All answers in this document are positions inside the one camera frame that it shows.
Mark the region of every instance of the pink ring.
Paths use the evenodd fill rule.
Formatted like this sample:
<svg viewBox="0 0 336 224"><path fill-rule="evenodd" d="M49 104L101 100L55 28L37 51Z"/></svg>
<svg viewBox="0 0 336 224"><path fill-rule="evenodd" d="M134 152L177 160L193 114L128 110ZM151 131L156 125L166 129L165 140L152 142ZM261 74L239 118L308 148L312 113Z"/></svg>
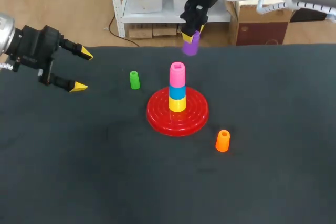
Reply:
<svg viewBox="0 0 336 224"><path fill-rule="evenodd" d="M170 66L170 85L175 88L185 86L185 66L181 62L174 62Z"/></svg>

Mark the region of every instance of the cable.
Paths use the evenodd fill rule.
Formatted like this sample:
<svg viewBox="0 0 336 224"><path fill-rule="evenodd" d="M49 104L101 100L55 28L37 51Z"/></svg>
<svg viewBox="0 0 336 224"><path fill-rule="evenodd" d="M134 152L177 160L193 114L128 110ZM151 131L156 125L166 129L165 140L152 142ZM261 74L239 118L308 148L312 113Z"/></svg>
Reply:
<svg viewBox="0 0 336 224"><path fill-rule="evenodd" d="M259 14L265 14L265 13L273 12L274 10L289 8L287 2L280 2L280 3L268 5L266 7L263 7L263 2L264 0L259 0L258 2L257 12ZM326 14L336 15L336 8L332 8L329 6L316 5L316 4L311 4L311 3L301 2L301 1L295 2L295 5L298 9L305 8L305 9L310 9L310 10L317 10L319 12L326 13Z"/></svg>
<svg viewBox="0 0 336 224"><path fill-rule="evenodd" d="M6 64L6 63L0 63L0 68L8 69L8 70L13 70L13 65L11 64Z"/></svg>
<svg viewBox="0 0 336 224"><path fill-rule="evenodd" d="M125 38L119 37L118 35L114 34L114 33L111 31L111 25L112 25L114 19L115 19L115 15L113 16L113 18L112 18L112 20L111 20L111 22L110 22L110 24L109 24L109 32L110 32L113 36L115 36L115 37L117 37L117 38L119 38L119 39L126 40L126 41L128 41L128 42L131 42L131 43L135 44L137 47L140 47L140 46L139 46L137 43L135 43L134 41L131 41L130 39L125 39Z"/></svg>

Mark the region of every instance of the yellow ring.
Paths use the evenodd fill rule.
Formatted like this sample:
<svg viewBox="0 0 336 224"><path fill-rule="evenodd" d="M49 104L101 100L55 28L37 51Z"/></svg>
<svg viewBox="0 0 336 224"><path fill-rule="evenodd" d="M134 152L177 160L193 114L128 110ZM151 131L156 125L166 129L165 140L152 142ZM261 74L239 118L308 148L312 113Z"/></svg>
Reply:
<svg viewBox="0 0 336 224"><path fill-rule="evenodd" d="M169 109L173 112L182 112L186 107L186 98L182 98L181 100L174 100L169 97Z"/></svg>

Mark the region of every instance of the blue ring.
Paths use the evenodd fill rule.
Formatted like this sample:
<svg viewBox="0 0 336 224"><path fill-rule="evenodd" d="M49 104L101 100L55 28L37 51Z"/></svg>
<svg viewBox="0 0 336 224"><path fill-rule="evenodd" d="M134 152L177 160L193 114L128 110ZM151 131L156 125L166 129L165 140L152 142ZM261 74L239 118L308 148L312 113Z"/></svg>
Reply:
<svg viewBox="0 0 336 224"><path fill-rule="evenodd" d="M175 88L169 85L169 96L173 100L181 100L185 97L185 85L180 88Z"/></svg>

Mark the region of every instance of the metal shelf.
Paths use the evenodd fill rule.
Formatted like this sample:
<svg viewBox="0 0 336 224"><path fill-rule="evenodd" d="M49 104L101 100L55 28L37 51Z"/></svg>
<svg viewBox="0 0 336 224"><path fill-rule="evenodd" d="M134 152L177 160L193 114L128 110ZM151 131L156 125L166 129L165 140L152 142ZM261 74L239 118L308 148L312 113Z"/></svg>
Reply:
<svg viewBox="0 0 336 224"><path fill-rule="evenodd" d="M173 0L163 0L162 11L159 13L144 13L133 14L130 13L126 2L125 10L121 20L124 23L183 23L184 20L180 18L182 11L174 10ZM225 9L224 2L219 0L208 12L208 22L229 22L230 13Z"/></svg>
<svg viewBox="0 0 336 224"><path fill-rule="evenodd" d="M129 11L127 0L113 0L114 13L118 33L125 37L125 25L130 23L183 23L180 19L182 12L174 10L173 0L163 0L162 11L159 13L132 14ZM224 2L219 0L208 12L208 22L229 22L230 13L225 9Z"/></svg>

